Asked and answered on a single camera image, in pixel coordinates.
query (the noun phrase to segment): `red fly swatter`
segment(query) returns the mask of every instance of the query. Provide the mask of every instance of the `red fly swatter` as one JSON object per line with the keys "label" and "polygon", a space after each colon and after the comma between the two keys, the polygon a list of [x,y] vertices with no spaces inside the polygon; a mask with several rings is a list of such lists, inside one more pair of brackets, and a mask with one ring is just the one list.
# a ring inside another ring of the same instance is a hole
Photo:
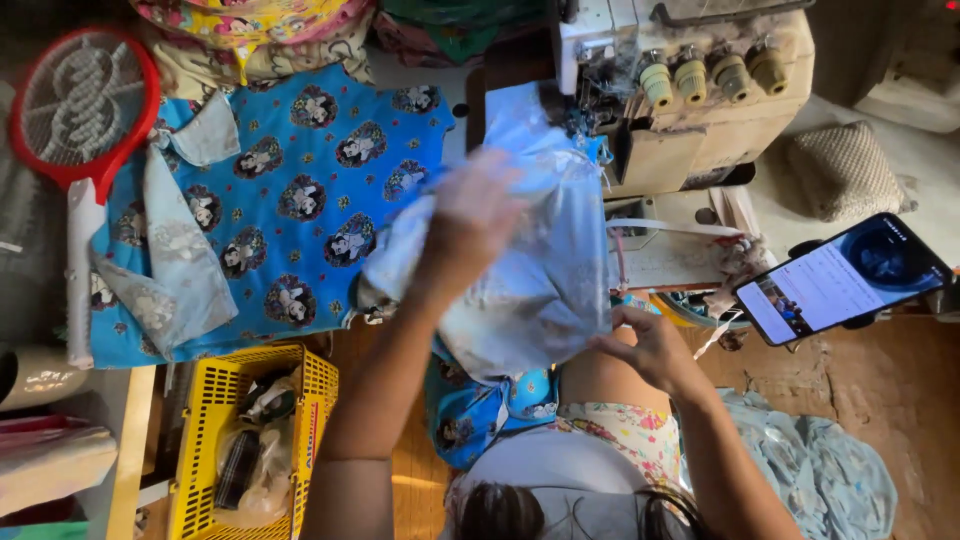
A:
{"label": "red fly swatter", "polygon": [[90,239],[107,220],[113,176],[146,138],[159,99],[147,51],[132,37],[88,28],[51,45],[13,102],[13,150],[67,190],[67,350],[84,369],[93,366]]}

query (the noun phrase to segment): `floral shorts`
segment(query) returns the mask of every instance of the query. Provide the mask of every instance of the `floral shorts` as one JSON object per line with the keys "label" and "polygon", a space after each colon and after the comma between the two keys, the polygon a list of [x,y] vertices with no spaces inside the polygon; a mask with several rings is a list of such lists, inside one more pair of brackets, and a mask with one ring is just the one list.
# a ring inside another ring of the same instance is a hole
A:
{"label": "floral shorts", "polygon": [[570,404],[549,428],[599,437],[630,460],[652,484],[680,483],[680,431],[668,412],[624,404]]}

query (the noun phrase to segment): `yellow plastic basket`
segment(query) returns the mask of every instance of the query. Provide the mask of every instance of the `yellow plastic basket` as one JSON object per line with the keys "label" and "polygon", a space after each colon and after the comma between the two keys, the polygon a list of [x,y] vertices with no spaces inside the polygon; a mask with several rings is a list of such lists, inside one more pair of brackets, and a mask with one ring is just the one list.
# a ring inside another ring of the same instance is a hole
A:
{"label": "yellow plastic basket", "polygon": [[[216,452],[221,429],[236,418],[236,406],[251,383],[280,367],[303,364],[303,389],[296,409],[292,512],[264,528],[229,528],[211,517],[217,485]],[[301,344],[254,347],[204,358],[194,368],[180,443],[177,483],[172,487],[172,540],[285,540],[300,531],[310,473],[326,419],[337,401],[337,369]]]}

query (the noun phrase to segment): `phone screen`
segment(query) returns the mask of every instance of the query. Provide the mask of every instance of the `phone screen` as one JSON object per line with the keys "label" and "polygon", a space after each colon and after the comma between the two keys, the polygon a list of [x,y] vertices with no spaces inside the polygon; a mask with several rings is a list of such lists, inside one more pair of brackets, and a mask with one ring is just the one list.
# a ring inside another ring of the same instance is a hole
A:
{"label": "phone screen", "polygon": [[735,294],[772,345],[934,290],[944,264],[899,219],[878,214]]}

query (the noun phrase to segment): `phone holder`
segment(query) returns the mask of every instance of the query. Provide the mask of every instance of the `phone holder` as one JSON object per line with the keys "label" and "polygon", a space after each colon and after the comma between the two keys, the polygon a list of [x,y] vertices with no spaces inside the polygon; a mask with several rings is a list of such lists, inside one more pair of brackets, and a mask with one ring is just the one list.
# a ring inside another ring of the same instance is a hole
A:
{"label": "phone holder", "polygon": [[[801,242],[796,246],[790,248],[790,250],[787,251],[786,254],[790,258],[802,257],[810,253],[814,249],[820,247],[820,245],[823,243],[824,243],[823,240],[807,240],[806,242]],[[874,323],[875,320],[876,320],[875,313],[865,313],[863,315],[857,315],[855,317],[847,319],[846,321],[841,323],[840,326],[842,326],[847,330],[860,330],[862,328],[869,327]],[[784,345],[784,347],[786,347],[786,350],[790,351],[791,353],[797,350],[796,345],[794,346],[793,350],[790,349],[789,344]]]}

